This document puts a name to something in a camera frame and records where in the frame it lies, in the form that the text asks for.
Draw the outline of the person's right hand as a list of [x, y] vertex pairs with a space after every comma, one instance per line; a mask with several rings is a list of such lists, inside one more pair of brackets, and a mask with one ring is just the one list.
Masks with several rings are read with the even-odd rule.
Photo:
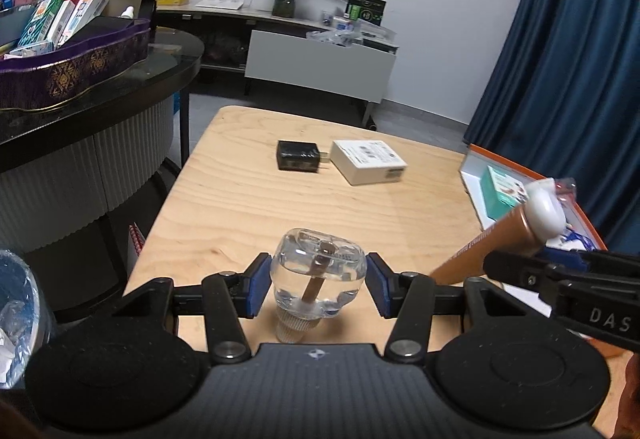
[[626, 366], [626, 385], [620, 396], [613, 439], [640, 438], [640, 357], [635, 353]]

